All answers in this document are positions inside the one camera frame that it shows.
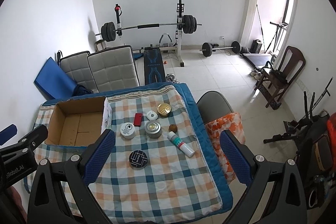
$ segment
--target window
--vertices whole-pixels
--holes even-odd
[[[286,6],[285,6],[285,12],[283,14],[282,23],[289,24],[289,21],[292,15],[293,4],[294,4],[294,0],[287,0]]]

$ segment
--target speaker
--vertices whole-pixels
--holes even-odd
[[[251,53],[260,53],[261,45],[262,45],[262,43],[259,39],[253,40],[250,52]]]

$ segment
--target white bottle with green label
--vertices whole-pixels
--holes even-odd
[[[179,149],[181,149],[184,154],[186,154],[189,158],[191,158],[195,151],[192,150],[189,145],[187,145],[184,141],[181,140],[174,132],[170,131],[167,135],[168,139],[171,140]]]

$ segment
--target cardboard box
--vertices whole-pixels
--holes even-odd
[[[51,115],[45,144],[88,146],[110,129],[111,122],[112,108],[106,97],[59,102]]]

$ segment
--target red phone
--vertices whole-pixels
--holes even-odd
[[[142,113],[136,113],[134,117],[134,126],[139,127],[141,125]]]

